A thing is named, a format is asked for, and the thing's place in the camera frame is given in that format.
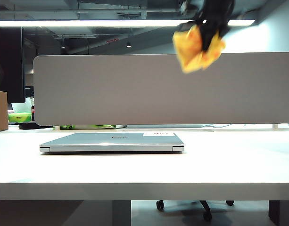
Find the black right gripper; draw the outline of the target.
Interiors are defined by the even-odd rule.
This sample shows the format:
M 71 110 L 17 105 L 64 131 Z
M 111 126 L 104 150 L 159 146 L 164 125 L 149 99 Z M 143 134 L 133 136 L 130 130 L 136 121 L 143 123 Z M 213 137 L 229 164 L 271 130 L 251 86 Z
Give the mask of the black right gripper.
M 215 33 L 219 38 L 223 38 L 231 30 L 228 22 L 234 6 L 234 0 L 204 0 L 201 7 L 191 3 L 190 0 L 183 1 L 181 13 L 199 25 L 203 51 L 208 50 Z

